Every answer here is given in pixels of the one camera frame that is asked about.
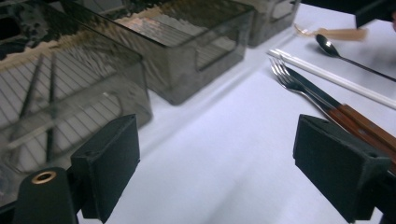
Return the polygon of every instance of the translucent plastic container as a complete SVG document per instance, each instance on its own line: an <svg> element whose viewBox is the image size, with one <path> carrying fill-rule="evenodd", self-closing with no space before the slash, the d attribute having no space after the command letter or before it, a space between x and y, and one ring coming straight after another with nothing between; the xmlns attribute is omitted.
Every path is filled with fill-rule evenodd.
<svg viewBox="0 0 396 224"><path fill-rule="evenodd" d="M257 47L262 42L290 27L301 0L234 0L253 6L254 16L248 44Z"/></svg>
<svg viewBox="0 0 396 224"><path fill-rule="evenodd" d="M243 60L253 13L227 0L61 2L67 14L140 53L148 87L172 105Z"/></svg>
<svg viewBox="0 0 396 224"><path fill-rule="evenodd" d="M37 1L0 3L0 206L109 121L151 118L141 57Z"/></svg>

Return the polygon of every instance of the utensil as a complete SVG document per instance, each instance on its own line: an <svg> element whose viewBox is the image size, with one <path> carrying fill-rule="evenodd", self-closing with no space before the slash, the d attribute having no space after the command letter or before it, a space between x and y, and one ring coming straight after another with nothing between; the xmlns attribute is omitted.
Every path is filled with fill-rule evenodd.
<svg viewBox="0 0 396 224"><path fill-rule="evenodd" d="M49 104L55 101L55 78L56 78L56 55L51 54L51 65L50 65L50 75L49 75ZM51 111L51 118L56 118L56 111ZM54 129L49 128L47 130L47 150L46 150L46 162L52 160L52 151L54 148Z"/></svg>
<svg viewBox="0 0 396 224"><path fill-rule="evenodd" d="M342 105L306 78L286 67L283 61L272 59L272 69L279 83L287 90L298 92L313 102L332 121L392 159L390 170L396 174L396 138L364 117L349 105Z"/></svg>
<svg viewBox="0 0 396 224"><path fill-rule="evenodd" d="M32 101L34 99L35 86L38 81L38 75L40 74L41 66L43 64L43 58L44 57L42 54L40 54L38 56L37 63L35 65L35 71L33 72L32 79L30 80L30 85L29 85L28 91L26 92L26 96L25 96L23 104L22 104L21 112L19 114L20 119L25 118L30 113L29 110L32 105ZM9 137L10 142L12 142L16 139L16 136L20 129L21 129L20 127L17 127L13 131L13 133ZM8 154L5 154L4 156L8 157L7 161L9 161L9 163L11 164L11 163L14 163L18 159L19 154L20 154L20 150L16 149L16 150L13 150L12 152L9 152Z"/></svg>
<svg viewBox="0 0 396 224"><path fill-rule="evenodd" d="M372 72L372 73L374 73L374 74L376 74L376 75L379 75L379 76L381 76L381 77L384 77L384 78L387 78L387 79L389 79L389 80L391 80L391 81L396 82L396 78L394 78L394 77L389 77L389 76L387 76L387 75L385 75L385 74L382 74L382 73L380 73L380 72L375 71L374 69L371 69L371 68L369 68L369 67L366 67L366 66L364 66L364 65L362 65L362 64L360 64L360 63L356 63L356 62L354 62L354 61L352 61L352 60L349 60L349 59L347 59L347 58L342 57L342 56L338 53L337 49L336 49L335 46L332 44L332 42L326 38L326 36L324 36L324 35L317 35L317 36L316 36L316 40L318 41L320 47L321 47L327 54L329 54L330 56L332 56L332 57L334 57L334 58L339 58L339 59L344 60L344 61L346 61L346 62L348 62L348 63L352 63L352 64L354 64L354 65L356 65L356 66L358 66L358 67L360 67L360 68L362 68L362 69L365 69L365 70L367 70L367 71L369 71L369 72Z"/></svg>
<svg viewBox="0 0 396 224"><path fill-rule="evenodd" d="M382 105L388 106L389 108L396 110L396 100L391 98L390 96L383 95L376 91L365 88L358 83L355 83L348 79L340 77L334 73L331 73L330 71L327 71L326 69L318 67L318 66L316 66L312 63L309 63L307 61L304 61L301 58L293 56L281 49L269 49L267 51L267 54L272 57L275 57L275 58L281 57L282 60L288 64L292 64L292 65L294 65L298 68L301 68L313 75L322 77L336 85L339 85L343 88L354 91L364 97L367 97L367 98L374 100Z"/></svg>
<svg viewBox="0 0 396 224"><path fill-rule="evenodd" d="M339 40L363 40L367 36L367 29L336 29L327 30L325 28L319 28L316 31L309 31L302 28L296 23L293 24L294 29L297 34L303 36L315 36L315 35L325 35L331 39Z"/></svg>

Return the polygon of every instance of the spoon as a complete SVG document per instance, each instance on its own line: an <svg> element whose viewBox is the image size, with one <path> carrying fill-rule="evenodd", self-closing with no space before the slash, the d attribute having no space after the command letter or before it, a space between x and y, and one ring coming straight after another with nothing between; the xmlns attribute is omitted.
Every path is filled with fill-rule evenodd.
<svg viewBox="0 0 396 224"><path fill-rule="evenodd" d="M342 57L342 56L338 53L337 49L336 49L335 46L332 44L332 42L330 42L330 40L328 40L324 35L317 35L316 39L317 39L317 41L318 41L320 47L321 47L327 54L329 54L330 56L332 56L332 57L334 57L334 58L339 58L339 59L344 60L344 61L346 61L346 62L348 62L348 63L352 63L352 64L354 64L354 65L356 65L356 66L358 66L358 67L360 67L360 68L362 68L362 69L365 69L365 70L367 70L367 71L369 71L369 72L372 72L372 73L377 74L377 75L379 75L379 76L381 76L381 77L384 77L384 78L387 78L387 79L389 79L389 80L392 80L392 81L396 82L396 78L394 78L394 77L389 77L389 76L384 75L384 74L382 74L382 73L380 73L380 72L377 72L377 71L375 71L375 70L373 70L373 69L371 69L371 68L368 68L368 67L366 67L366 66L364 66L364 65L362 65L362 64L356 63L356 62L354 62L354 61L352 61L352 60L350 60L350 59L347 59L347 58Z"/></svg>

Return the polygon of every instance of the black plastic bracket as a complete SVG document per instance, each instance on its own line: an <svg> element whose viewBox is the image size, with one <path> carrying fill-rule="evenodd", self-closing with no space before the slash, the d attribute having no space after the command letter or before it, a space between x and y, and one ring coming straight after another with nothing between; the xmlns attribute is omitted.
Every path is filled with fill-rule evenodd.
<svg viewBox="0 0 396 224"><path fill-rule="evenodd" d="M77 224L66 170L49 168L24 178L13 223Z"/></svg>
<svg viewBox="0 0 396 224"><path fill-rule="evenodd" d="M391 191L379 187L391 177L390 158L327 120L300 116L293 157L296 166L349 223L370 219L378 204L391 200L379 202L375 195L396 199Z"/></svg>
<svg viewBox="0 0 396 224"><path fill-rule="evenodd" d="M71 173L81 179L85 218L106 222L140 162L135 116L114 119L71 157Z"/></svg>

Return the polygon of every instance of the wooden handle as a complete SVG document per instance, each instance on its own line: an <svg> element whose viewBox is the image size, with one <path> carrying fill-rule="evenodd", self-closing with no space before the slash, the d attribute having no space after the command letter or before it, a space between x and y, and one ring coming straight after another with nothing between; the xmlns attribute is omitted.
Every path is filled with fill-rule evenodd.
<svg viewBox="0 0 396 224"><path fill-rule="evenodd" d="M390 170L396 174L396 138L372 123L349 105L340 105L328 112L345 130L390 156Z"/></svg>
<svg viewBox="0 0 396 224"><path fill-rule="evenodd" d="M396 138L390 133L387 133L385 130L371 122L349 105L340 105L338 106L338 109L350 119L353 119L356 123L358 123L358 125L361 126L363 130L370 133L371 135L374 135L378 140L396 152Z"/></svg>
<svg viewBox="0 0 396 224"><path fill-rule="evenodd" d="M318 34L332 39L363 40L367 36L367 29L326 30L320 28L318 29Z"/></svg>

